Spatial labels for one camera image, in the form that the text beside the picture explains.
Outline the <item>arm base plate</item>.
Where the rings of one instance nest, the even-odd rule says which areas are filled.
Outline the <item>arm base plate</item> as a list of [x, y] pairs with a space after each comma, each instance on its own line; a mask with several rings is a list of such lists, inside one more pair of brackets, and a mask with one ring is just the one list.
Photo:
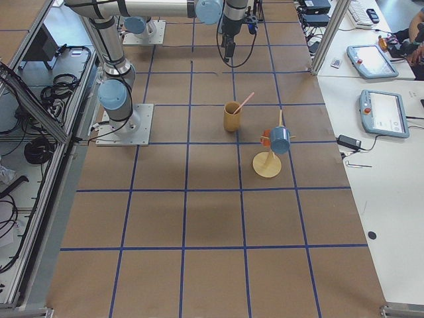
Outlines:
[[124, 46], [162, 45], [166, 28], [165, 20], [144, 20], [142, 17], [127, 18], [124, 22]]
[[148, 146], [150, 141], [150, 131], [154, 114], [154, 104], [137, 103], [133, 105], [132, 116], [125, 126], [112, 121], [112, 125], [107, 123], [99, 127], [98, 133], [101, 135], [95, 139], [98, 146]]

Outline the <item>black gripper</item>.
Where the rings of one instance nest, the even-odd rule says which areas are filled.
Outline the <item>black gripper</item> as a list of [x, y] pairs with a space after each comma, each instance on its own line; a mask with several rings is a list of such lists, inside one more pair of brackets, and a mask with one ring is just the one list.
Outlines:
[[234, 37], [239, 33], [239, 21], [223, 19], [221, 23], [222, 43], [225, 49], [225, 61], [228, 62], [234, 55]]

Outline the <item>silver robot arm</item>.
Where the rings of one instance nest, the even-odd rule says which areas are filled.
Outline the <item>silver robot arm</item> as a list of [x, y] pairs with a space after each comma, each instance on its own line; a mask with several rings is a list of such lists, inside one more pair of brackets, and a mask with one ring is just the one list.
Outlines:
[[151, 37], [156, 33], [156, 25], [151, 17], [127, 17], [124, 26], [127, 31], [139, 38]]
[[133, 103], [135, 68], [126, 58], [115, 18], [124, 17], [132, 33], [148, 32], [150, 17], [197, 18], [216, 25], [223, 35], [225, 58], [233, 56], [235, 36], [246, 18], [247, 1], [66, 1], [65, 5], [88, 23], [96, 51], [103, 58], [105, 79], [97, 98], [108, 118], [110, 133], [102, 143], [147, 144], [153, 106]]

